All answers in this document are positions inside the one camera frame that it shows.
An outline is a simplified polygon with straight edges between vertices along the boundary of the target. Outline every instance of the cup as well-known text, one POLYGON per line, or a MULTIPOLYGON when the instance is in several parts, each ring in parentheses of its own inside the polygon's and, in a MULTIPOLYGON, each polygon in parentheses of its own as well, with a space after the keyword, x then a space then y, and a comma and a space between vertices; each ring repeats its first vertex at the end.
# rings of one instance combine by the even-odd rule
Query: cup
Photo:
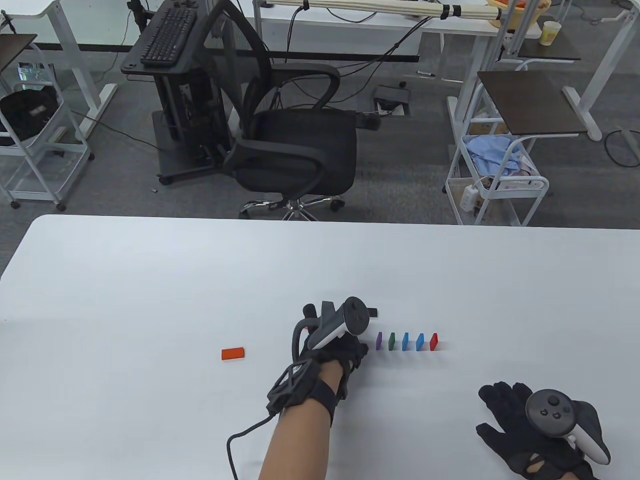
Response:
POLYGON ((548 20, 542 24, 542 35, 540 35, 540 45, 548 47, 556 39, 556 35, 562 28, 558 22, 548 20))

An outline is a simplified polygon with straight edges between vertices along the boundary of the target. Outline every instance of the chair wheel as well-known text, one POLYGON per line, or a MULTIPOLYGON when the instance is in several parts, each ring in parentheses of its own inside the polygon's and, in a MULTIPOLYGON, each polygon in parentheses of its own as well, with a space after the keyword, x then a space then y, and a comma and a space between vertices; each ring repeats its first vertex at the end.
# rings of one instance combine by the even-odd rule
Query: chair wheel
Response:
POLYGON ((331 203, 329 204, 329 208, 331 209, 332 212, 337 212, 342 207, 344 207, 344 205, 345 205, 344 200, 332 200, 331 203))

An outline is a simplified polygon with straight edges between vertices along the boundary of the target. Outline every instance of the black bag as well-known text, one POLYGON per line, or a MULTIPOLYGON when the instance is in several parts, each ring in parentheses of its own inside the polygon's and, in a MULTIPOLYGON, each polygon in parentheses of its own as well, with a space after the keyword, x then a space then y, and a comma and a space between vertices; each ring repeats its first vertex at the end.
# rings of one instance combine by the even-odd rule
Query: black bag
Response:
MULTIPOLYGON (((20 90, 0 100, 0 110, 18 138, 36 136, 58 110, 56 89, 47 85, 42 90, 20 90)), ((0 132, 6 132, 0 123, 0 132)), ((14 144, 11 137, 0 137, 0 145, 14 144)))

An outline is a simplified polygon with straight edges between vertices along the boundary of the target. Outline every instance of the black keyboard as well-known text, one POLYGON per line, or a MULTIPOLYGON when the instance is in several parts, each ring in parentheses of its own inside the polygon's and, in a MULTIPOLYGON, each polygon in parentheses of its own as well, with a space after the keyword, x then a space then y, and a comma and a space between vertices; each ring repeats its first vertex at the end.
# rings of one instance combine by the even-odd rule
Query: black keyboard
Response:
POLYGON ((175 65, 195 21, 196 11, 192 8, 165 10, 162 22, 142 52, 140 63, 149 67, 175 65))

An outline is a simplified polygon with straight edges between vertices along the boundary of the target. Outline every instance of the hand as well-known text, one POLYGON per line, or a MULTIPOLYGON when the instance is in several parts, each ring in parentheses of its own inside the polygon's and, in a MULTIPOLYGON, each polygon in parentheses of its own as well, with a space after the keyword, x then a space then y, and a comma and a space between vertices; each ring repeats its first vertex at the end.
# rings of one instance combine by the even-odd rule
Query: hand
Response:
POLYGON ((509 466, 527 480, 557 480, 572 472, 580 480, 597 480, 584 458, 562 438, 542 435, 529 423, 525 403, 532 392, 527 385, 511 388, 503 381, 483 386, 478 395, 504 433, 483 423, 476 432, 509 466), (540 464, 537 472, 533 465, 540 464))
MULTIPOLYGON (((313 329, 309 329, 309 334, 313 333, 313 329)), ((349 375, 360 366, 362 359, 369 351, 367 344, 361 343, 358 337, 354 337, 350 333, 345 332, 343 336, 331 340, 327 345, 316 350, 309 350, 307 346, 308 338, 300 352, 300 360, 313 358, 319 364, 325 364, 332 360, 337 360, 342 366, 344 374, 340 380, 338 391, 336 393, 338 400, 347 398, 347 381, 349 375)))

